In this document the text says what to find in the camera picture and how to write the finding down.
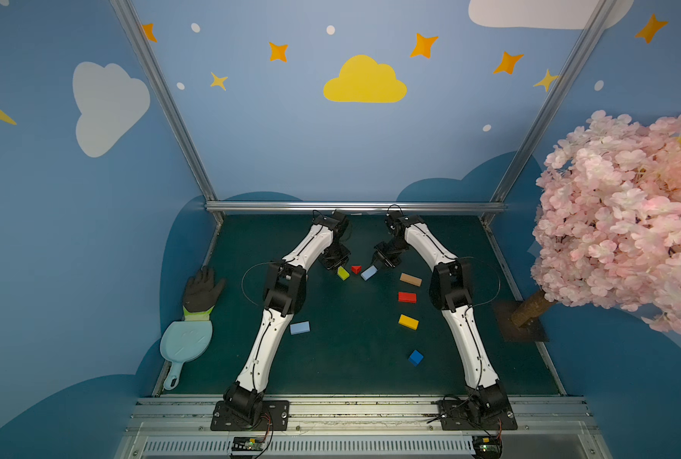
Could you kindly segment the lime green block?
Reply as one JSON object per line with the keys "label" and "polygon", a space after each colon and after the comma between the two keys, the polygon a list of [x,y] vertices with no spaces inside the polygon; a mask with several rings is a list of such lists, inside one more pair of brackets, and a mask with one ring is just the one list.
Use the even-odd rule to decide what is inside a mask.
{"label": "lime green block", "polygon": [[336,273],[338,274],[338,276],[342,280],[346,280],[350,277],[348,271],[346,271],[346,269],[344,269],[344,267],[338,267],[338,269],[336,270]]}

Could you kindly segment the natural wood block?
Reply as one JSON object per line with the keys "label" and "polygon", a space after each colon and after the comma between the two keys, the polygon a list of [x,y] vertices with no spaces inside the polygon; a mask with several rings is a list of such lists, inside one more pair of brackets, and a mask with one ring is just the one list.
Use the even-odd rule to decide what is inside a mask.
{"label": "natural wood block", "polygon": [[415,287],[421,287],[423,283],[420,277],[413,277],[413,275],[408,275],[407,273],[401,273],[400,281]]}

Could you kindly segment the red rectangular block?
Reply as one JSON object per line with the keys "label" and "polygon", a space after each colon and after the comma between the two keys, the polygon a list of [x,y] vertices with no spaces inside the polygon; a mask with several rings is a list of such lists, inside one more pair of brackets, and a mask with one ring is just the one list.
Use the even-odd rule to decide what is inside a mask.
{"label": "red rectangular block", "polygon": [[398,292],[398,302],[415,304],[417,302],[417,295],[414,293]]}

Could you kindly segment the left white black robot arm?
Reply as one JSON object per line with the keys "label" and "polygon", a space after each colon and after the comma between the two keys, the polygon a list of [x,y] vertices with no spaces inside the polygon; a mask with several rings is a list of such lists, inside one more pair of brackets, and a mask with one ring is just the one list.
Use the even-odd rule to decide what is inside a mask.
{"label": "left white black robot arm", "polygon": [[254,426],[262,416],[271,365],[282,336],[306,300],[309,269],[319,261],[334,271],[348,261],[350,251],[341,242],[348,226],[348,216],[338,210],[317,213],[294,250],[269,263],[261,325],[242,371],[224,394],[228,411],[244,422]]}

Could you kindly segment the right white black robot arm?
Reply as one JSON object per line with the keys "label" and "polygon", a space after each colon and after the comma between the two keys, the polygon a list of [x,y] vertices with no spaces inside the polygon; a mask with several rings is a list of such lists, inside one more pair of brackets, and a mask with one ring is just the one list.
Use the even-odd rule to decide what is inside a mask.
{"label": "right white black robot arm", "polygon": [[510,414],[510,402],[493,369],[477,328],[472,298],[470,262],[449,251],[418,215],[388,210],[384,219],[392,238],[375,246],[372,263],[395,268],[413,249],[431,271],[429,297],[441,312],[454,338],[464,367],[468,399],[463,406],[472,422]]}

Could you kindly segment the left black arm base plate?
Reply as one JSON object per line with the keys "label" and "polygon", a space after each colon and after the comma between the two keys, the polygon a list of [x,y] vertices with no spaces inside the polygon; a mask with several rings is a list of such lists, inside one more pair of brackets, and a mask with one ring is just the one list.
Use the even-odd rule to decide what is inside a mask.
{"label": "left black arm base plate", "polygon": [[210,422],[211,431],[259,431],[265,430],[271,421],[271,430],[286,431],[290,417],[291,403],[287,400],[269,400],[262,405],[262,411],[255,422],[245,421],[231,411],[225,401],[214,407]]}

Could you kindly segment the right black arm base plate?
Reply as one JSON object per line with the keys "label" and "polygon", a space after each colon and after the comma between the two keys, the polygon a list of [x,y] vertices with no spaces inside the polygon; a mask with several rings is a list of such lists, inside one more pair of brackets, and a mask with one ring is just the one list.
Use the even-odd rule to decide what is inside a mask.
{"label": "right black arm base plate", "polygon": [[443,430],[518,430],[514,410],[508,403],[485,407],[476,401],[441,399],[436,405]]}

